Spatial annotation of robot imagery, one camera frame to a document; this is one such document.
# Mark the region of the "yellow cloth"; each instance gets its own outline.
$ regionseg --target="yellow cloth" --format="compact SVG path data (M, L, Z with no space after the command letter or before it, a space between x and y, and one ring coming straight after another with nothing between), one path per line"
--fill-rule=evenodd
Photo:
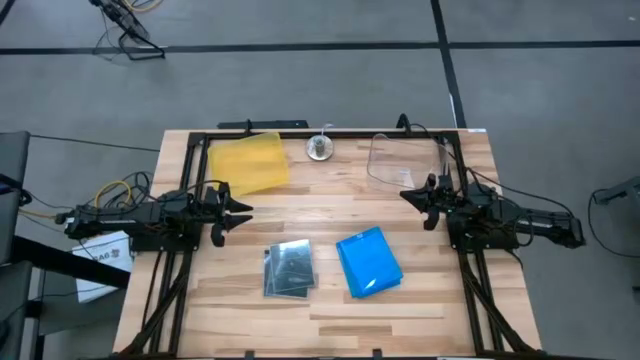
M226 181L231 196L289 183L289 166L278 133L214 145L209 149L212 178Z

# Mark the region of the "blue plastic case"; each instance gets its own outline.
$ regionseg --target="blue plastic case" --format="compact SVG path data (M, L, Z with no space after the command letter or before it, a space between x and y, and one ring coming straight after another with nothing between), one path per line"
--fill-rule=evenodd
M403 274L379 227L336 244L351 296L364 298L399 285Z

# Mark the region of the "metal object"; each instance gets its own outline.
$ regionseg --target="metal object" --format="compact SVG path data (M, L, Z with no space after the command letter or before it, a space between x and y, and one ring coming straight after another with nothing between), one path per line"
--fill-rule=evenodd
M333 125L326 124L320 135L315 135L307 141L307 155L313 160L324 161L333 155L333 141L324 134L324 130L329 127L333 127Z

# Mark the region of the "wood plank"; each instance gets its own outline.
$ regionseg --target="wood plank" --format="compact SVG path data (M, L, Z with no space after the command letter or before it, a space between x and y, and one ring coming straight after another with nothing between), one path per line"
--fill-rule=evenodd
M188 133L165 132L152 195L178 188ZM497 180L487 134L459 134L466 165ZM371 140L336 139L336 153L323 163L307 157L305 143L283 141L288 185L238 198L255 207L255 217L229 233L224 248L213 247L211 227L204 227L194 255L178 356L243 356L247 349L266 357L370 356L374 348L388 356L472 354L457 254L449 247L444 221L435 231L424 231L422 216L398 197L399 189L378 186L367 176ZM404 278L389 291L354 299L335 244L373 226L385 233ZM311 240L316 288L306 300L265 298L263 251L299 239ZM485 255L496 304L522 338L539 347L520 265L503 251ZM135 259L114 351L124 348L140 328L155 256L139 254ZM168 314L161 350L167 348L173 311ZM486 337L485 320L483 326Z

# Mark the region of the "cable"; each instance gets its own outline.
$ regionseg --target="cable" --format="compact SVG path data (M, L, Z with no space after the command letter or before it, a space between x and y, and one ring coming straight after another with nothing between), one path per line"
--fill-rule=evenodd
M156 283L156 273L158 272L158 265L160 265L160 258L162 258L162 251L158 251L156 262L153 264L153 271L151 272L151 283L149 284L149 292L147 293L147 301L144 305L144 312L142 313L142 325L140 328L144 328L144 324L147 322L147 313L149 312L149 305L151 303L151 295L153 294L153 287Z
M67 296L70 296L70 295L76 295L76 294L83 293L83 292L90 292L90 291L99 290L99 289L105 288L107 286L109 286L109 285L102 285L102 286L98 286L98 287L95 287L93 289L87 289L87 290L77 290L77 291L66 293L66 294L43 294L43 295L40 295L40 296L38 296L38 297L36 297L34 299L27 300L27 301L23 302L20 306L18 306L17 308L13 309L9 313L9 315L7 315L2 321L9 320L16 312L18 312L23 307L27 306L27 304L29 304L30 301L42 300L45 297L67 297Z
M507 252L507 254L513 256L518 261L521 269L524 269L524 264L522 263L522 259L520 259L520 256L516 255L515 251L508 250L508 249L505 249L505 251Z
M569 213L569 215L571 215L571 217L574 217L574 216L573 216L573 212L571 212L571 210L570 210L566 205L564 205L563 203L561 203L561 202L559 202L559 201L555 201L555 200L553 200L553 199L549 199L549 198L544 197L544 196L540 196L540 195L535 195L535 194L527 193L527 192L524 192L524 191L521 191L521 190L516 190L516 189L514 189L514 188L510 188L510 187L508 187L508 186L502 185L502 184L500 184L499 182L494 181L494 180L491 180L491 179L490 179L490 178L488 178L487 176L482 175L481 173L479 173L479 172L477 172L477 171L473 170L473 169L472 169L472 168L470 168L470 167L468 167L468 168L467 168L467 170L469 170L472 174L473 174L473 173L475 173L476 175L478 175L478 176L480 176L481 178L483 178L483 179L485 179L485 180L489 181L490 183L493 183L493 184L495 184L495 185L498 185L498 186L500 186L500 187L502 187L502 188L504 188L504 189L507 189L507 190L509 190L509 191L511 191L511 192L514 192L514 193L516 193L516 194L525 195L525 196L529 196L529 197L532 197L532 198L535 198L535 199L548 201L548 202L550 202L550 203L552 203L552 204L556 204L556 205L560 206L561 208L565 209L565 210Z
M59 233L61 233L61 234L64 234L64 231L62 231L62 230L58 230L58 229L53 228L53 227L51 227L51 226L49 226L49 225L43 224L43 223L39 222L39 221L38 221L38 220L36 220L36 219L32 219L32 218L30 218L30 217L29 217L29 215L25 215L25 214L22 214L22 213L21 213L21 214L19 214L19 215L20 215L20 216L22 216L23 218L25 218L25 219L27 219L27 220L31 221L32 223L38 224L39 226L42 226L42 227L44 227L44 228L47 228L47 229L49 229L49 230L51 230L51 231L55 231L55 232L59 232Z
M103 11L102 9L100 9L100 14L102 15L102 23L104 24L104 32L102 33L102 35L100 36L100 38L99 38L99 39L98 39L98 41L96 42L96 45L93 47L93 50L91 51L91 55L98 56L98 57L100 57L100 58L102 58L102 59L104 59L104 60L107 60L107 61L111 62L111 61L113 61L113 59L114 59L116 56L118 56L118 55L122 54L122 52L123 52L123 49L122 49L122 48L120 48L120 47L117 47L117 46L113 45L113 43L111 42L111 38L109 37L109 31L111 31L111 30L113 30L113 29L117 28L118 26L117 26L117 25L114 25L114 26L112 26L112 27L110 27L110 28L109 28L109 27L107 26L107 19L106 19L106 16L105 16L104 11ZM100 55L100 54L98 53L98 48L99 48L100 44L102 43L102 40L105 38L105 36L106 36L106 38L107 38L107 42L109 43L109 45L111 45L111 47L112 47L112 48L114 48L114 49L118 50L118 52L117 52L115 55L111 56L111 57L102 56L102 55Z
M135 5L135 3L137 1L134 1L133 3L130 3L129 0L122 0L122 2L126 5L126 7L129 8L129 10L133 11L133 12L137 12L137 13L144 13L144 12L148 12L153 10L154 8L156 8L158 5L160 5L160 3L162 3L162 0L155 0L155 2L153 2L153 4L143 8L141 7L142 5L147 4L149 1L146 1L138 6Z
M18 212L21 213L21 214L36 216L36 217L43 218L43 219L54 219L56 217L55 215L48 215L48 214L43 214L43 213L39 213L39 212L36 212L36 211L29 211L29 210L24 210L24 209L18 209Z
M602 246L603 249L607 250L613 255L622 256L630 259L640 259L640 255L625 254L625 253L610 249L602 241L600 241L600 239L598 238L598 235L596 235L596 232L593 228L593 224L591 223L591 204L595 202L596 194L604 190L605 189L595 190L594 192L591 193L591 196L589 196L589 204L587 205L587 222L589 223L589 230L591 230L591 235L593 235L593 238L598 242L598 244L600 244L600 246Z
M420 124L413 123L413 124L409 124L409 126L410 126L410 127L411 127L411 126L417 126L417 127L421 128L422 130L424 130L424 132L429 133L429 130L427 130L427 128L426 128L426 127L424 127L424 126L422 126L422 125L420 125Z
M518 226L518 222L523 217L526 218L529 221L529 240L527 240L526 243L521 244L520 241L518 241L518 233L516 233L516 228ZM518 215L516 220L513 222L513 236L516 237L516 242L521 247L527 247L527 246L531 245L531 243L533 242L533 238L535 237L535 234L533 232L533 221L531 220L531 216L528 216L527 214L524 214L524 213L520 213L520 215Z
M109 192L113 191L117 185L124 185L126 184L127 189L123 192L120 192L116 195L114 195L113 197L111 197L111 199L109 201L107 201L107 203L105 204L104 207L95 207L96 211L89 211L89 210L85 210L81 207L78 207L76 210L84 213L84 214L88 214L88 215L99 215L99 211L100 209L105 209L105 208L112 208L112 207L118 207L118 204L120 202L118 202L118 199L124 195L125 193L127 193L129 196L127 197L127 199L129 199L132 194L133 194L133 190L137 190L140 191L140 193L133 197L133 202L129 205L126 204L127 202L129 202L128 200L125 201L124 205L128 205L129 208L126 210L123 210L120 212L120 214L127 214L130 213L134 210L136 210L146 199L152 199L155 201L158 201L158 199L156 199L155 197L150 195L150 187L151 187L151 180L149 179L149 176L147 176L147 174L151 174L153 175L151 172L148 171L136 171L133 172L127 176L125 176L122 180L117 180L117 181L113 181L111 183L106 184L105 186L103 186L103 188L101 189L101 192L99 191L98 194L101 193L101 196L104 196L106 194L108 194ZM145 180L144 184L140 184L138 177L142 176L142 178ZM129 185L126 181L131 178L134 177L134 185L131 186Z
M75 143L88 144L88 145L106 146L106 147L113 147L113 148L118 148L118 149L160 152L160 150L158 150L158 149L150 149L150 148L143 148L143 147L138 147L138 146L128 146L128 145L116 145L116 144L109 144L109 143L103 143L103 142L98 142L98 141L80 140L80 139L57 137L57 136L46 136L46 135L31 134L31 137L32 138L39 138L39 139L47 139L47 140L68 141L68 142L75 142Z
M198 187L198 186L202 186L202 185L205 185L205 184L211 184L211 183L222 184L222 181L219 181L219 180L205 180L205 181L201 181L201 182L195 183L195 184L193 184L193 185L189 186L188 188L186 188L186 189L184 189L184 190L180 191L179 193L175 194L173 197L166 198L166 199L162 199L162 200L156 200L156 201L158 201L158 202L162 202L162 203L169 202L169 201L173 201L174 199L177 199L178 197L180 197L180 196L184 195L185 193L187 193L187 192L188 192L189 190L191 190L191 189L194 189L194 188L196 188L196 187Z
M42 205L44 205L44 206L50 207L50 208L52 208L52 209L73 209L71 206L51 205L51 204L49 204L49 203L47 203L47 202L44 202L44 201L40 200L40 199L39 199L37 196L35 196L31 191L27 191L27 190L23 190L23 191L25 191L25 192L27 192L29 195L31 195L31 197L32 197L35 201L37 201L37 202L41 203L41 204L42 204Z
M115 180L112 181L106 185L104 185L102 188L100 188L100 190L96 193L96 197L93 200L93 206L95 206L96 208L100 207L100 197L102 197L104 191L106 188L112 186L112 185L122 185L125 188L127 188L127 200L125 201L125 203L128 203L129 201L131 201L131 197L132 197L132 190L131 190L131 186L129 186L129 184L127 184L126 182L122 181L122 180Z
M27 220L31 221L32 223L38 224L38 225L40 225L40 226L42 226L42 227L44 227L44 228L47 228L47 229L49 229L49 230L51 230L51 231L55 231L55 232L58 232L58 233L64 234L64 231L61 231L61 230L58 230L58 229L52 228L52 227L50 227L50 226L48 226L48 225L45 225L45 224L43 224L43 223L41 223L41 222L39 222L39 221L37 221L37 220L35 220L35 219L30 218L29 216L27 216L27 215L25 215L25 214L20 214L20 215L21 215L22 217L24 217L25 219L27 219ZM78 244L80 244L80 246L82 247L82 249L87 253L87 255L89 255L89 258L91 258L91 260L97 261L97 260L96 260L96 258L94 258L94 257L93 257L93 255L91 255L91 253L89 252L89 250L87 250L87 248L84 246L84 244L82 244L82 242L81 242L80 240L78 240Z

